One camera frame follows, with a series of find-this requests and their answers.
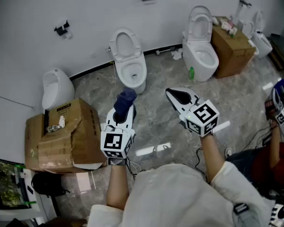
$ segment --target open toilet lid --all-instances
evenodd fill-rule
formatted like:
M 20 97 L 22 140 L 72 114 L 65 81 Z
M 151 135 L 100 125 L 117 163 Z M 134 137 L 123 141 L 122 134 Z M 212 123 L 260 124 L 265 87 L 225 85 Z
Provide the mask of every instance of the open toilet lid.
M 44 109 L 49 109 L 55 103 L 58 91 L 59 91 L 58 82 L 51 83 L 45 88 L 42 98 L 42 107 Z
M 125 27 L 115 30 L 109 46 L 118 62 L 138 58 L 141 55 L 141 45 L 137 35 Z
M 194 7 L 189 15 L 186 29 L 187 41 L 208 41 L 212 38 L 212 15 L 204 6 Z

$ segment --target black bag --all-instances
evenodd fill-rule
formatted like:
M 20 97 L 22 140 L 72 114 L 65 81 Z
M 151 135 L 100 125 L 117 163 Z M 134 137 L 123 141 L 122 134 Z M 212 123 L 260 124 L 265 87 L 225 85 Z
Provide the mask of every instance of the black bag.
M 38 194 L 44 194 L 46 196 L 61 196 L 66 192 L 61 186 L 61 175 L 48 172 L 36 173 L 32 179 L 32 187 Z

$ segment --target toilet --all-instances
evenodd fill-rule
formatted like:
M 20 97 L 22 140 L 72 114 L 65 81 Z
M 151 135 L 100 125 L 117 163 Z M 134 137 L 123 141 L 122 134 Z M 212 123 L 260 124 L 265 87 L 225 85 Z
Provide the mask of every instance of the toilet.
M 256 45 L 256 47 L 259 49 L 258 58 L 260 59 L 267 56 L 273 49 L 270 42 L 267 40 L 267 38 L 263 34 L 263 29 L 264 29 L 263 12 L 258 11 L 256 15 L 255 32 L 251 40 Z
M 146 63 L 137 35 L 128 28 L 115 30 L 109 47 L 121 82 L 141 94 L 146 86 Z
M 212 38 L 212 16 L 204 6 L 194 7 L 183 32 L 183 59 L 188 70 L 192 67 L 197 81 L 208 80 L 216 71 L 219 59 L 210 40 Z
M 60 69 L 50 70 L 43 75 L 43 87 L 42 107 L 45 110 L 56 108 L 74 99 L 74 86 Z
M 255 45 L 255 43 L 253 43 L 253 41 L 251 40 L 255 32 L 255 25 L 252 21 L 239 20 L 237 23 L 237 28 L 241 30 L 243 34 L 246 35 L 246 37 L 248 38 L 248 43 L 251 45 L 251 47 L 255 47 L 256 49 L 256 51 L 248 61 L 248 63 L 250 63 L 255 58 L 255 56 L 259 55 L 259 49 Z

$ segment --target wristband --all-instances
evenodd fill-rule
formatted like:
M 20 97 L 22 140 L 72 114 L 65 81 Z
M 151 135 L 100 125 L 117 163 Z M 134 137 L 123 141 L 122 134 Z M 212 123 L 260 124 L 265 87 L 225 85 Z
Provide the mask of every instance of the wristband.
M 119 158 L 108 158 L 108 164 L 113 166 L 125 166 L 127 163 L 127 159 L 119 159 Z

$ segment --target gray tile floor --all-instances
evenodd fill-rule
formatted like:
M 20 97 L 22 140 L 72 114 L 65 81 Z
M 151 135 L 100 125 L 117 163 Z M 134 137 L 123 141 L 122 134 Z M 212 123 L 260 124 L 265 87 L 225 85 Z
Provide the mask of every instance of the gray tile floor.
M 264 100 L 281 75 L 268 58 L 255 58 L 244 71 L 236 76 L 211 78 L 199 83 L 188 78 L 182 59 L 175 61 L 169 52 L 145 57 L 147 65 L 146 89 L 138 95 L 134 104 L 137 116 L 133 128 L 135 142 L 129 158 L 142 169 L 156 168 L 168 163 L 183 163 L 194 168 L 197 163 L 196 150 L 200 140 L 179 124 L 178 114 L 166 99 L 168 87 L 188 87 L 205 99 L 210 99 L 220 111 L 219 123 L 229 121 L 230 126 L 215 133 L 216 141 L 223 153 L 226 147 L 240 151 L 251 140 L 256 131 L 268 126 L 264 113 Z M 116 90 L 120 93 L 123 84 L 118 76 L 115 81 L 113 66 L 90 73 L 73 81 L 75 96 L 81 97 L 98 111 L 100 122 L 105 122 L 108 111 L 115 102 Z M 258 136 L 251 143 L 256 145 Z M 162 144 L 169 147 L 158 147 Z M 204 158 L 200 152 L 200 168 L 204 170 Z M 89 172 L 84 177 L 67 174 L 62 184 L 71 193 L 57 197 L 63 216 L 86 218 L 94 204 L 105 204 L 110 167 Z M 91 189 L 83 191 L 78 181 L 85 178 Z M 129 185 L 133 184 L 130 175 Z

